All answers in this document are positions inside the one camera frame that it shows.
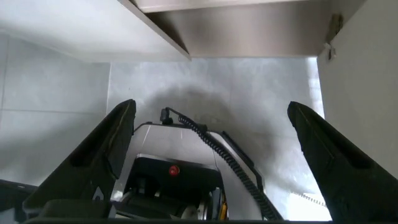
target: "coiled cable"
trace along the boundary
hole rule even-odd
[[[276,210],[275,206],[268,199],[268,197],[261,192],[253,181],[245,173],[235,158],[229,153],[229,151],[218,142],[209,132],[207,132],[206,126],[200,126],[196,122],[192,121],[185,115],[173,110],[172,108],[166,108],[166,110],[172,111],[178,115],[178,121],[189,127],[192,131],[199,135],[199,138],[210,146],[218,155],[223,158],[226,163],[230,166],[232,171],[238,176],[240,181],[243,183],[248,192],[252,195],[253,199],[258,204],[261,214],[267,220],[283,220],[282,216]]]

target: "yellow part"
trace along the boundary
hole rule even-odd
[[[220,220],[226,220],[226,203],[223,203],[223,207],[221,208]]]

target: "metal plate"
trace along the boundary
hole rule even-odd
[[[252,181],[256,182],[256,176],[222,137],[217,133],[211,134],[229,149],[230,153],[232,153],[235,159],[240,163]],[[178,127],[145,124],[136,130],[131,138],[121,177],[115,183],[111,200],[119,201],[123,196],[127,178],[138,154],[148,154],[217,167],[224,182],[229,219],[261,219],[260,209],[256,202],[244,188],[244,185],[240,182],[238,177],[229,168],[227,163],[219,155],[215,154],[196,133],[190,129]]]

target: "white wall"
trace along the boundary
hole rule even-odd
[[[398,178],[398,1],[367,0],[318,58],[325,117]]]
[[[0,30],[91,62],[189,58],[128,0],[3,0]]]
[[[51,174],[104,118],[109,67],[0,32],[0,179]]]

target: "machine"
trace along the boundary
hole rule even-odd
[[[227,133],[172,108],[134,128],[135,113],[117,105],[40,186],[1,182],[0,209],[27,223],[283,220]],[[291,102],[288,116],[333,221],[398,220],[393,176],[310,108]]]

